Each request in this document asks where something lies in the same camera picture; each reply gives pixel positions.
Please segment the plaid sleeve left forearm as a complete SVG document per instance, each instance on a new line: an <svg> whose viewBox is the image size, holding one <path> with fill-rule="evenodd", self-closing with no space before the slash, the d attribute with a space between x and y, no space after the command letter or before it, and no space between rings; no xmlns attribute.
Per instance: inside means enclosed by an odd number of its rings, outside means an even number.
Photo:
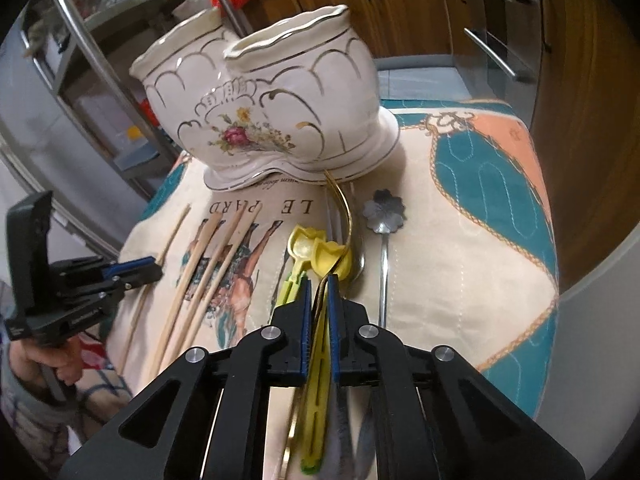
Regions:
<svg viewBox="0 0 640 480"><path fill-rule="evenodd" d="M21 382L9 363L9 345L1 347L1 411L17 441L47 477L54 479L70 458L70 434L86 442L132 399L114 370L85 368L73 385L41 365L43 388Z"/></svg>

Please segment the person's left hand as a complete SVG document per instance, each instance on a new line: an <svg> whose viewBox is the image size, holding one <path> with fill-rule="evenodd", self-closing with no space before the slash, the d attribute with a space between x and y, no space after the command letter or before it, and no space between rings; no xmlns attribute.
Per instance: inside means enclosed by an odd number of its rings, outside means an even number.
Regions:
<svg viewBox="0 0 640 480"><path fill-rule="evenodd" d="M69 386L78 382L84 369L77 336L70 338L61 348L40 347L33 339L12 341L9 345L9 363L13 374L21 382L38 388L46 385L41 365L53 368L56 378Z"/></svg>

